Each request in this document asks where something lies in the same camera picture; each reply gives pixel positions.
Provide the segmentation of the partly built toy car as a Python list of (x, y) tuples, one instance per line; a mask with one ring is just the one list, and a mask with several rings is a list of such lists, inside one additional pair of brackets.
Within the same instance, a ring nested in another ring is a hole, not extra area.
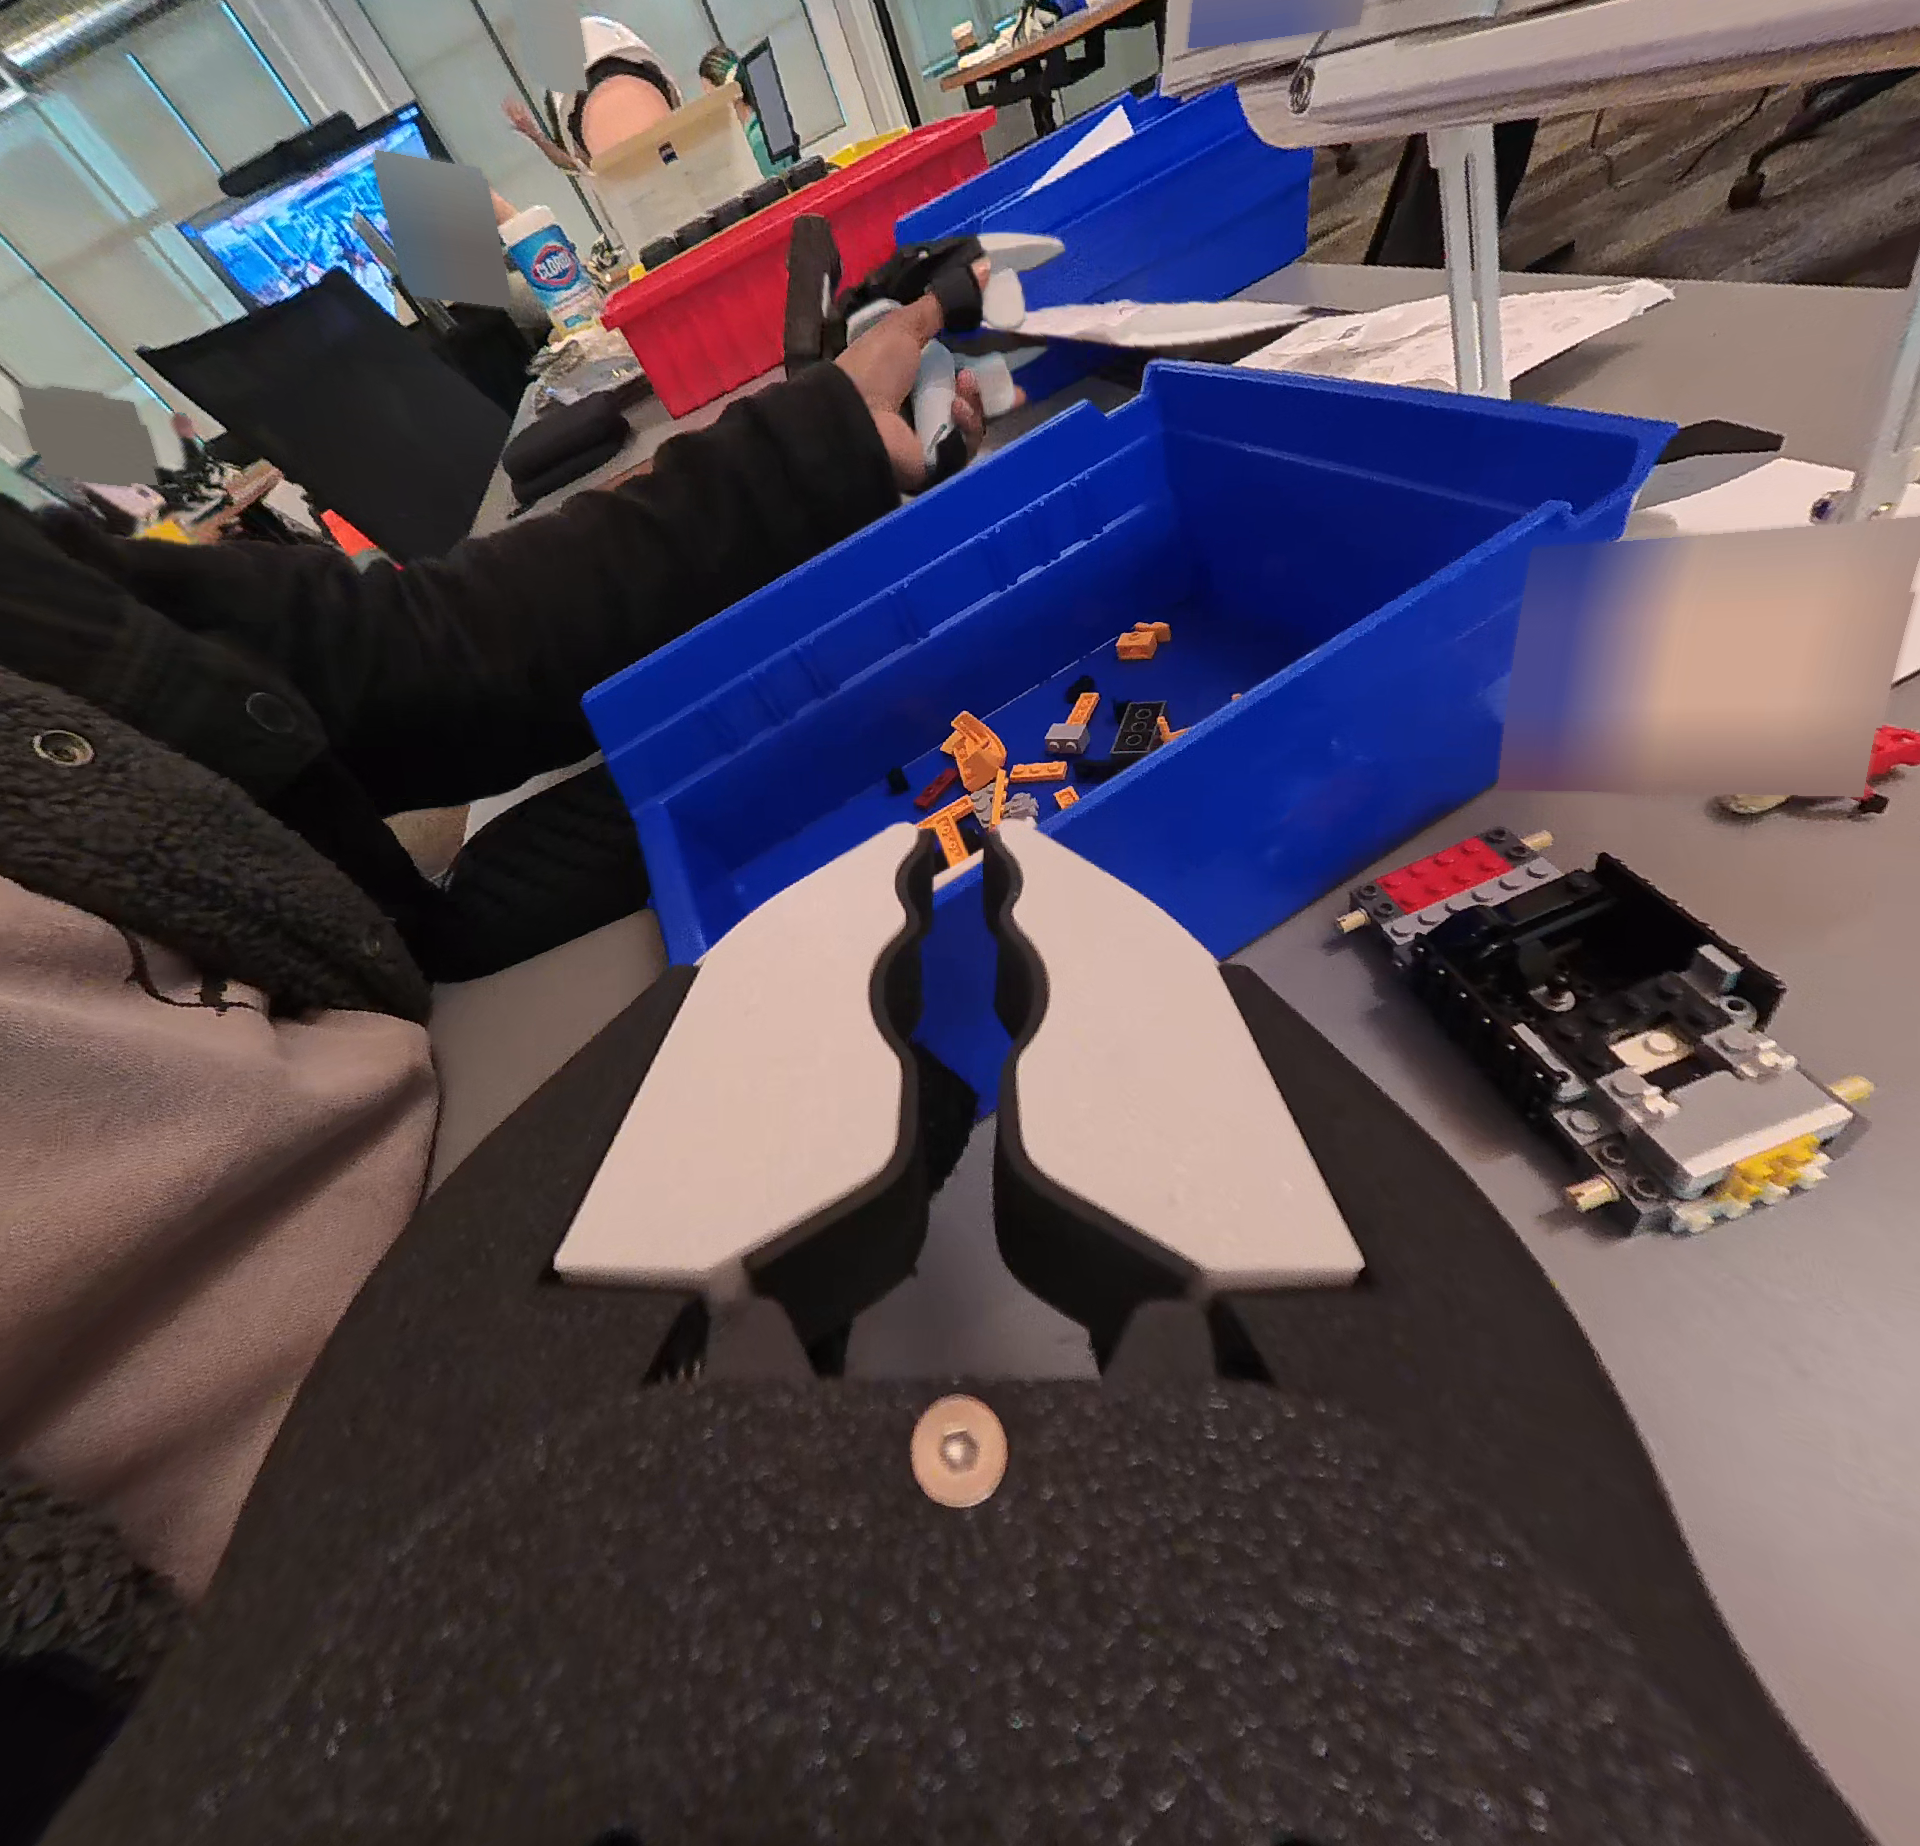
[(1775, 1030), (1782, 980), (1611, 853), (1488, 826), (1358, 879), (1337, 920), (1566, 1160), (1567, 1203), (1697, 1237), (1820, 1189), (1873, 1083)]

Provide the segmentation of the clear bag of metal parts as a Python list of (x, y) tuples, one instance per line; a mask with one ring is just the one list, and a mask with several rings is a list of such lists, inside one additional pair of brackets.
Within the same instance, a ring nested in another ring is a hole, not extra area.
[(621, 334), (591, 329), (542, 349), (532, 360), (532, 411), (545, 415), (641, 378)]

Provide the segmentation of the television screen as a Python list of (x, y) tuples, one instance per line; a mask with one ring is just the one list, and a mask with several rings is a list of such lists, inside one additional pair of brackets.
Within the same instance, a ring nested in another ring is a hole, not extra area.
[(178, 234), (245, 309), (267, 309), (343, 271), (406, 320), (373, 169), (379, 151), (450, 158), (417, 103), (368, 123), (335, 113), (229, 169), (222, 198), (178, 220)]

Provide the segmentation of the black zip pouch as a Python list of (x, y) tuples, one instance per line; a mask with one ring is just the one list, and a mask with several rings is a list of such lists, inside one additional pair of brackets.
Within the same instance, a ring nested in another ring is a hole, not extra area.
[(513, 507), (525, 510), (610, 464), (626, 449), (630, 433), (615, 394), (591, 394), (540, 415), (501, 449)]

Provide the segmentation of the blue plastic bin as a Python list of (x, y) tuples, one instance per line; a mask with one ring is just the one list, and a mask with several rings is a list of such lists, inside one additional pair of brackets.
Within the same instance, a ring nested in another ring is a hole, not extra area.
[(1174, 739), (1042, 826), (1218, 960), (1500, 774), (1526, 560), (1611, 542), (1660, 418), (1155, 360), (583, 694), (666, 956), (888, 822), (952, 718), (1039, 761), (1068, 685)]

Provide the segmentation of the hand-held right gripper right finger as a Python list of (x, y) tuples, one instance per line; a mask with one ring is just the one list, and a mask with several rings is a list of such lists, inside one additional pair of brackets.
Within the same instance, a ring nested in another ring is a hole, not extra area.
[(1043, 1301), (1346, 1289), (1362, 1247), (1213, 950), (1039, 826), (983, 853), (994, 1217)]

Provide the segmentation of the pile of toy bricks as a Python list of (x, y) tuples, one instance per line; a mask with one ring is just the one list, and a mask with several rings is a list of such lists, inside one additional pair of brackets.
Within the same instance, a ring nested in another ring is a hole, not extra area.
[(882, 774), (885, 799), (911, 807), (948, 874), (973, 863), (988, 833), (1042, 826), (1043, 807), (1067, 815), (1095, 784), (1189, 732), (1162, 698), (1116, 689), (1095, 673), (1078, 673), (1063, 689), (1063, 705), (1063, 718), (1042, 732), (1032, 756), (1018, 756), (1006, 729), (960, 711), (921, 777), (903, 764)]

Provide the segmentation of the person's left hand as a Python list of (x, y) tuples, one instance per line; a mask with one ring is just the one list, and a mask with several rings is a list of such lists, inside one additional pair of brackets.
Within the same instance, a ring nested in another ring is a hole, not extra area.
[(927, 440), (912, 425), (912, 388), (922, 352), (930, 342), (938, 342), (941, 329), (944, 309), (938, 296), (927, 293), (922, 298), (880, 312), (839, 355), (839, 372), (850, 378), (876, 420), (900, 491), (927, 486), (930, 460)]

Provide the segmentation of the person's black fleece jacket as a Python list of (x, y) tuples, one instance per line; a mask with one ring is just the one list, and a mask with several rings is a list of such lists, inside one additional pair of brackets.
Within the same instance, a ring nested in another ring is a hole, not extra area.
[[(421, 870), (393, 822), (438, 807), (379, 817), (305, 689), (311, 619), (361, 571), (393, 566), (4, 504), (4, 882), (244, 980), (275, 1015), (425, 1030), (435, 984), (635, 914), (647, 882), (607, 777), (560, 777), (446, 876)], [(4, 1461), (4, 1844), (48, 1829), (193, 1601)]]

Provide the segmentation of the person's left forearm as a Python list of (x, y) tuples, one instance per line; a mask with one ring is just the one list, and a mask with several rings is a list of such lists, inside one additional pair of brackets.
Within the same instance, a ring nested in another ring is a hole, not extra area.
[(498, 794), (590, 755), (590, 689), (898, 503), (850, 378), (807, 372), (662, 444), (617, 490), (348, 573), (311, 619), (305, 689), (379, 817)]

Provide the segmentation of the white printed sheet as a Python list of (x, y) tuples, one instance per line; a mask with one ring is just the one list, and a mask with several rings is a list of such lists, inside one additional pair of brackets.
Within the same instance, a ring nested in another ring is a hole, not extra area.
[(1109, 105), (1095, 117), (1088, 131), (1082, 131), (1067, 151), (1059, 151), (1042, 178), (1032, 181), (1030, 192), (1068, 178), (1072, 171), (1090, 164), (1095, 158), (1114, 151), (1136, 135), (1130, 98)]

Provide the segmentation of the red and beige toy piece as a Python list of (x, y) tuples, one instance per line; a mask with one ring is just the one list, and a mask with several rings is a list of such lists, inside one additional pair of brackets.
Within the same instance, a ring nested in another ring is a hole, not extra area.
[(1719, 794), (1717, 810), (1742, 821), (1758, 821), (1768, 815), (1828, 815), (1828, 817), (1851, 817), (1867, 821), (1878, 817), (1888, 807), (1883, 782), (1902, 771), (1916, 766), (1916, 729), (1883, 725), (1873, 737), (1873, 751), (1867, 764), (1867, 784), (1858, 794)]

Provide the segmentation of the black wavy strip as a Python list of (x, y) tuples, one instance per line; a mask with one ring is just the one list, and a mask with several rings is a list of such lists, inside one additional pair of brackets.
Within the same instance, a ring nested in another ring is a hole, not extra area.
[(1780, 457), (1787, 440), (1778, 430), (1706, 418), (1680, 426), (1647, 476), (1635, 510), (1656, 510), (1680, 499), (1726, 486)]

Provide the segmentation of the white cardboard box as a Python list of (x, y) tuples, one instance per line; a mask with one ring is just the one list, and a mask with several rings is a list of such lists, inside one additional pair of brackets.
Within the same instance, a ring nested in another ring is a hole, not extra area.
[(763, 185), (746, 105), (741, 85), (725, 80), (591, 155), (595, 211), (626, 254)]

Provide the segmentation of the black flat panel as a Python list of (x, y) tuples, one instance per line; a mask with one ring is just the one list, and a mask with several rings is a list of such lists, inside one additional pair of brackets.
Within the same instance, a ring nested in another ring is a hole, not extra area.
[(137, 355), (314, 510), (411, 565), (460, 542), (511, 437), (532, 349), (508, 312), (399, 325), (346, 271)]

